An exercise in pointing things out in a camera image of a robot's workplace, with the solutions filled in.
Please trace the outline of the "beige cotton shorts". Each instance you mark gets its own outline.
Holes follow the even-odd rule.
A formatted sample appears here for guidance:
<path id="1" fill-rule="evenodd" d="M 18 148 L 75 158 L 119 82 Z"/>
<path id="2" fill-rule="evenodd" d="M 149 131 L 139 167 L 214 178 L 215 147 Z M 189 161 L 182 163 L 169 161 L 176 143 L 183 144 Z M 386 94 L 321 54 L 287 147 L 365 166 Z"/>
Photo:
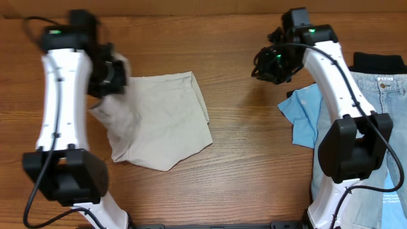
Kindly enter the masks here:
<path id="1" fill-rule="evenodd" d="M 107 128 L 114 162 L 168 171 L 213 143 L 209 114 L 193 72 L 133 77 L 124 63 L 124 94 L 110 94 L 90 108 Z"/>

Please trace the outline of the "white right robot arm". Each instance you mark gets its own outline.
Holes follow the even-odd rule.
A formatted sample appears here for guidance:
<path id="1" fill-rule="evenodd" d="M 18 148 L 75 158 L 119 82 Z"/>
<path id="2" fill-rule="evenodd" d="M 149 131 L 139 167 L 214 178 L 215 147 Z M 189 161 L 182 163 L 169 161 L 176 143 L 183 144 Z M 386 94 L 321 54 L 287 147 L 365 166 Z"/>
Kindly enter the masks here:
<path id="1" fill-rule="evenodd" d="M 362 181 L 381 167 L 393 128 L 391 117 L 378 114 L 358 89 L 344 61 L 341 45 L 328 25 L 313 25 L 306 8 L 282 16 L 282 26 L 268 35 L 271 46 L 254 58 L 251 75 L 276 85 L 305 68 L 321 91 L 331 127 L 318 149 L 321 189 L 294 228 L 340 228 L 341 216 Z"/>

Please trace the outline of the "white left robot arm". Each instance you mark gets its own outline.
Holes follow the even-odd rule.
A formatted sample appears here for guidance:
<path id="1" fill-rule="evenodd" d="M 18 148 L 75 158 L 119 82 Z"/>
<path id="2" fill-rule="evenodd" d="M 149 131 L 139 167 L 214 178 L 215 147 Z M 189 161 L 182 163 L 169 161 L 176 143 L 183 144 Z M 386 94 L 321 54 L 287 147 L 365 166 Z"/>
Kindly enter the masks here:
<path id="1" fill-rule="evenodd" d="M 131 228 L 129 214 L 109 193 L 106 163 L 89 150 L 86 97 L 124 94 L 128 67 L 111 43 L 98 41 L 99 20 L 87 10 L 71 10 L 67 24 L 50 20 L 32 42 L 42 51 L 45 105 L 36 149 L 22 165 L 37 193 L 68 214 L 80 212 L 93 228 Z"/>

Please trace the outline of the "light blue t-shirt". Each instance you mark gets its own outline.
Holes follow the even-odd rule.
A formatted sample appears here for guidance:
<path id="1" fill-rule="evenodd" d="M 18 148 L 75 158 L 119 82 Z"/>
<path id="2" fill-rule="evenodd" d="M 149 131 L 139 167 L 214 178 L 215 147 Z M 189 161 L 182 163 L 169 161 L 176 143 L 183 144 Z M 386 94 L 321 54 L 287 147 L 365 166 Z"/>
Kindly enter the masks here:
<path id="1" fill-rule="evenodd" d="M 314 83 L 288 92 L 287 99 L 278 104 L 280 111 L 293 124 L 293 144 L 315 148 L 321 102 L 322 94 Z"/>

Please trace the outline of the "black garment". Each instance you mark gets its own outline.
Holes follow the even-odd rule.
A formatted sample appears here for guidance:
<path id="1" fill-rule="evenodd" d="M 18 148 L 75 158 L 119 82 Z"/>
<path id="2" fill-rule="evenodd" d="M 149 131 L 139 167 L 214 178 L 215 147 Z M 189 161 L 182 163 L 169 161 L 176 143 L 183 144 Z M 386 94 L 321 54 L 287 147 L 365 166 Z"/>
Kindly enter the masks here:
<path id="1" fill-rule="evenodd" d="M 349 70 L 365 74 L 406 74 L 406 64 L 400 55 L 355 52 Z"/>

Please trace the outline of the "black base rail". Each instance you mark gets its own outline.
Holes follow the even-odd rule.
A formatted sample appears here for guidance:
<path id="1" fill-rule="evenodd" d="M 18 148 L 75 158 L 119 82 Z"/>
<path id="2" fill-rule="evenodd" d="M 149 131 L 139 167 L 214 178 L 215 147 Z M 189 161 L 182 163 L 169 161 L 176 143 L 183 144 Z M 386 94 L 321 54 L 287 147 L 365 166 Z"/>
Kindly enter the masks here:
<path id="1" fill-rule="evenodd" d="M 225 225 L 131 225 L 133 229 L 308 229 L 301 221 L 272 221 L 260 224 L 225 224 Z"/>

